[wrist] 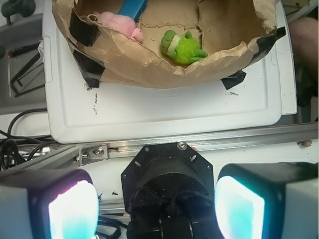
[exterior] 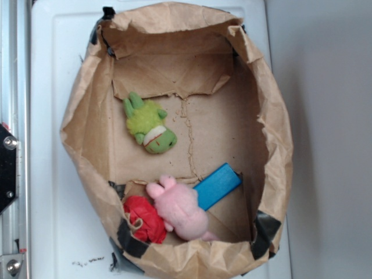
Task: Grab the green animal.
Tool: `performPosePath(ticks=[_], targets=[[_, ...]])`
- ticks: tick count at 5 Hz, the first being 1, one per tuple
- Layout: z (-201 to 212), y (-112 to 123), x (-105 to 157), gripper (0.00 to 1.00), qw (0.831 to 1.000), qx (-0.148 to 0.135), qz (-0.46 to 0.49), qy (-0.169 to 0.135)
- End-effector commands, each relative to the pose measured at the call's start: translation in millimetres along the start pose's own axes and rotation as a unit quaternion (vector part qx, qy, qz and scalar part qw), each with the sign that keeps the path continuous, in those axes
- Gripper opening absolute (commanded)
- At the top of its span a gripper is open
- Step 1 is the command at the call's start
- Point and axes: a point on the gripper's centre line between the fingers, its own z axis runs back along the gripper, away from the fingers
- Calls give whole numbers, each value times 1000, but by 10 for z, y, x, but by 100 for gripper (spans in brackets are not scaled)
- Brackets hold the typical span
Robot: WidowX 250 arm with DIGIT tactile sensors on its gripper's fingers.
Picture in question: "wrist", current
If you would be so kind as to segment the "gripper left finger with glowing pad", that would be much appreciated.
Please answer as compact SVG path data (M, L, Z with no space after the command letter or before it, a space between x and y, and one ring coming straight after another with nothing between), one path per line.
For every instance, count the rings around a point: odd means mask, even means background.
M0 174L2 239L91 239L98 214L98 194L85 170L7 170Z

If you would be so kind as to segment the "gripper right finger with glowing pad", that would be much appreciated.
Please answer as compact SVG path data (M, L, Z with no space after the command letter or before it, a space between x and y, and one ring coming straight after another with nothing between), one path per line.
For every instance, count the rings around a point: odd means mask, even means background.
M318 206L317 163L230 163L216 183L216 217L226 239L317 239Z

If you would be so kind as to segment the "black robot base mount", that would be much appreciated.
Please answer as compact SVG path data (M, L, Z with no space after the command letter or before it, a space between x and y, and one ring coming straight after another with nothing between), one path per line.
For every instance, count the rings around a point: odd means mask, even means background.
M121 174L130 239L218 239L213 166L185 142L144 146Z

